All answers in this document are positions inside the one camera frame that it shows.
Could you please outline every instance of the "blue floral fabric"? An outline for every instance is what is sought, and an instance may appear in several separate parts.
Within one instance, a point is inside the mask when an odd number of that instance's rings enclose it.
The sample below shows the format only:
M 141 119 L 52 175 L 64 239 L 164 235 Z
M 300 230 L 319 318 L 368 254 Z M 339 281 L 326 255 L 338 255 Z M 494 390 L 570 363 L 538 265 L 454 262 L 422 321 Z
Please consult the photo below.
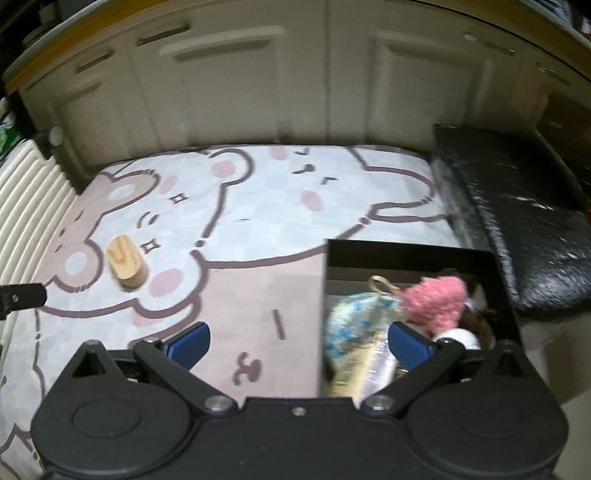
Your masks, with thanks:
M 369 342 L 377 330 L 403 322 L 400 297 L 389 293 L 357 293 L 341 300 L 330 312 L 324 351 L 336 361 L 356 345 Z

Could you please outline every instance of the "white cabinet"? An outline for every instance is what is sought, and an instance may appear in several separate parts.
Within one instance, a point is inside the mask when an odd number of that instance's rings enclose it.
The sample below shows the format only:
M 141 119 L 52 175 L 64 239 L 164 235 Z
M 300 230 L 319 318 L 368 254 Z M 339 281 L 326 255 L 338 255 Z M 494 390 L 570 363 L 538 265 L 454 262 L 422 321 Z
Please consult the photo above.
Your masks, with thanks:
M 325 142 L 325 5 L 198 5 L 125 34 L 164 149 Z
M 161 149 L 117 39 L 76 55 L 21 94 L 38 129 L 62 126 L 57 156 L 83 177 Z
M 536 127 L 553 93 L 591 109 L 588 80 L 539 48 L 527 48 L 527 59 L 521 65 L 511 95 L 512 116 L 527 127 Z
M 433 146 L 435 123 L 504 129 L 523 42 L 406 1 L 331 0 L 330 141 Z

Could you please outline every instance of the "floor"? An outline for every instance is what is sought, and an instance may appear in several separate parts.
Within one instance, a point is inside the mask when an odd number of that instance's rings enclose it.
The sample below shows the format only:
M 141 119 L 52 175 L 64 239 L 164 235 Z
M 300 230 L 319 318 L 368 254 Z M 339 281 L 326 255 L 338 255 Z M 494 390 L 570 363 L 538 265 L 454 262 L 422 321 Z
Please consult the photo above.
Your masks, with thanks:
M 556 473 L 562 480 L 587 480 L 591 472 L 591 318 L 565 325 L 556 339 L 528 354 L 569 420 L 569 442 Z

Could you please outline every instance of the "pink knitted hat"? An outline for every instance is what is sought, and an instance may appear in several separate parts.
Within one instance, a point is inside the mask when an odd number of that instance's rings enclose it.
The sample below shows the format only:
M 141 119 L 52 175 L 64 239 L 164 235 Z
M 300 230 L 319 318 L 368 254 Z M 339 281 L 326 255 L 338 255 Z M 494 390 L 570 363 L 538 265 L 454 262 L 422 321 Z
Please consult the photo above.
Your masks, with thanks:
M 464 312 L 466 284 L 461 278 L 428 278 L 402 292 L 408 321 L 433 335 L 456 328 Z

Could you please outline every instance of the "black clamp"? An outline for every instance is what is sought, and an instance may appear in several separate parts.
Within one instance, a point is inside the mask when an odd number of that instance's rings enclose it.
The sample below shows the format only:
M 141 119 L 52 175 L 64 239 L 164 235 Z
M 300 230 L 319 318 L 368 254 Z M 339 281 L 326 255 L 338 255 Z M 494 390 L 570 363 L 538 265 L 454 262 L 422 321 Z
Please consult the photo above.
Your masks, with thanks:
M 566 444 L 559 405 L 507 340 L 477 353 L 438 342 L 359 410 L 350 398 L 238 408 L 186 368 L 209 347 L 207 325 L 183 333 L 80 347 L 31 425 L 45 478 L 550 480 Z

